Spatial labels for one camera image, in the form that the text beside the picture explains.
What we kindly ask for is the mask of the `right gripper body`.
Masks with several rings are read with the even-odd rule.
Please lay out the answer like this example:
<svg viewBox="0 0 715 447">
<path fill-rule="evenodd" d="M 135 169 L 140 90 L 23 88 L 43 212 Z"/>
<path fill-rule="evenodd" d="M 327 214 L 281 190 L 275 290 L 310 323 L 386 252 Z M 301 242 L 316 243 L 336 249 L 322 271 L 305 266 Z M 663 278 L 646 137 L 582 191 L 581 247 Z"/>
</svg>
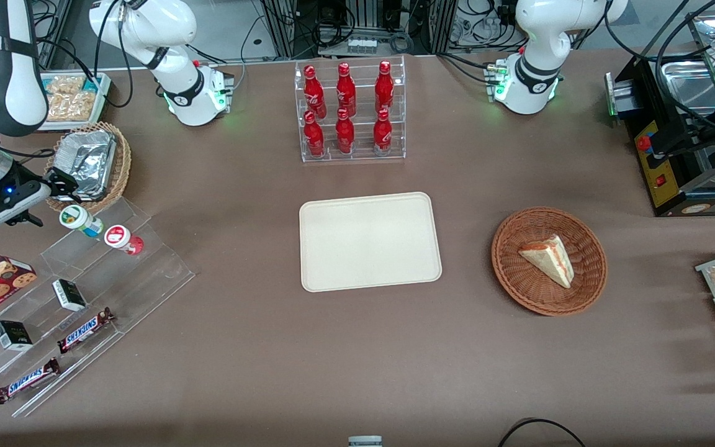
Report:
<svg viewBox="0 0 715 447">
<path fill-rule="evenodd" d="M 19 223 L 31 223 L 43 226 L 42 220 L 29 212 L 32 206 L 43 202 L 50 196 L 51 189 L 41 181 L 26 181 L 20 186 L 0 189 L 0 225 L 15 226 Z"/>
</svg>

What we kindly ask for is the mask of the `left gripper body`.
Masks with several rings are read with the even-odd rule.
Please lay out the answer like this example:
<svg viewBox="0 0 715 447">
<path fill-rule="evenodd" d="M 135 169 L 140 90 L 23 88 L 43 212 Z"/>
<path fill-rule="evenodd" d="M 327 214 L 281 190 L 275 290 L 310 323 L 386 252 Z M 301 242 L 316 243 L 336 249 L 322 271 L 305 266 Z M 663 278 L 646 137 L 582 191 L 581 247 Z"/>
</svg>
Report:
<svg viewBox="0 0 715 447">
<path fill-rule="evenodd" d="M 707 147 L 715 147 L 715 127 L 693 125 L 685 121 L 670 121 L 666 124 L 654 123 L 656 130 L 650 136 L 651 159 L 667 159 L 684 155 Z"/>
</svg>

